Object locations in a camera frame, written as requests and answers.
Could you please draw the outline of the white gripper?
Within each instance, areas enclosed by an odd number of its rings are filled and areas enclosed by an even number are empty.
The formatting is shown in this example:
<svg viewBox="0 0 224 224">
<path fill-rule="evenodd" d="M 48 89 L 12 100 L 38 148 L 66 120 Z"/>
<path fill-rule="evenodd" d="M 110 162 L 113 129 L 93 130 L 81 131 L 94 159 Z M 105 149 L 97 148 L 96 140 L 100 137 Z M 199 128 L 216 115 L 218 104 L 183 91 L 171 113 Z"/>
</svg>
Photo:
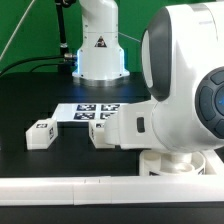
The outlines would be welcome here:
<svg viewBox="0 0 224 224">
<path fill-rule="evenodd" d="M 153 108 L 149 101 L 120 106 L 105 122 L 105 142 L 124 150 L 159 148 L 152 128 Z"/>
</svg>

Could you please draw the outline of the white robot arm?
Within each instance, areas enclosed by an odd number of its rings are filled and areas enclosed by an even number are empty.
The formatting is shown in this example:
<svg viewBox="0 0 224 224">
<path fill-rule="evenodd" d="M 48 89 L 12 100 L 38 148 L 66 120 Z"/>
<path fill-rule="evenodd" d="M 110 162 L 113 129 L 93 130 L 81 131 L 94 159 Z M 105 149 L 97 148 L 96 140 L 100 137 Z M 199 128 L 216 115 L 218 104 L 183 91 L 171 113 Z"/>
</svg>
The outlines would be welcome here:
<svg viewBox="0 0 224 224">
<path fill-rule="evenodd" d="M 224 1 L 161 8 L 141 42 L 149 101 L 110 116 L 104 141 L 190 153 L 224 146 Z"/>
</svg>

